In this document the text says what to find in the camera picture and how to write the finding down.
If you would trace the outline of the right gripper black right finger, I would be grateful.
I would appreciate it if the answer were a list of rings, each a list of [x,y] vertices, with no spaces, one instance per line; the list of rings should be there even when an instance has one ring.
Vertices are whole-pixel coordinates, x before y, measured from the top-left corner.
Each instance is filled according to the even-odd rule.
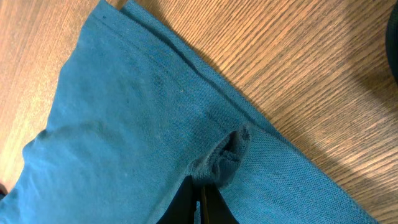
[[[215,185],[206,185],[200,191],[201,224],[238,224]]]

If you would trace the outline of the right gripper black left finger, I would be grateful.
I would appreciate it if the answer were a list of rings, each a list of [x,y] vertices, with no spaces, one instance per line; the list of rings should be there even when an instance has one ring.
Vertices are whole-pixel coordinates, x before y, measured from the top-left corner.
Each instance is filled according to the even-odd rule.
[[[157,224],[193,224],[197,209],[192,176],[186,176]]]

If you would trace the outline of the blue polo shirt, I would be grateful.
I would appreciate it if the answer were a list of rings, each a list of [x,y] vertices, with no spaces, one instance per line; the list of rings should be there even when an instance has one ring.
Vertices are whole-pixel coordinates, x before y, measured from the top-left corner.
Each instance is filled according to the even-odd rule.
[[[240,223],[374,219],[134,1],[101,1],[60,71],[2,223],[155,223],[183,179]]]

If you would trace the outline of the black garment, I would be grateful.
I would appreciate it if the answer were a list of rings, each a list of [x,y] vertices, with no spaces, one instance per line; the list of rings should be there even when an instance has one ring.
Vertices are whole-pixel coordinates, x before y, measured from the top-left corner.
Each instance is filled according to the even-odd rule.
[[[386,27],[386,55],[394,80],[398,79],[398,30],[397,30],[398,5],[395,3]]]

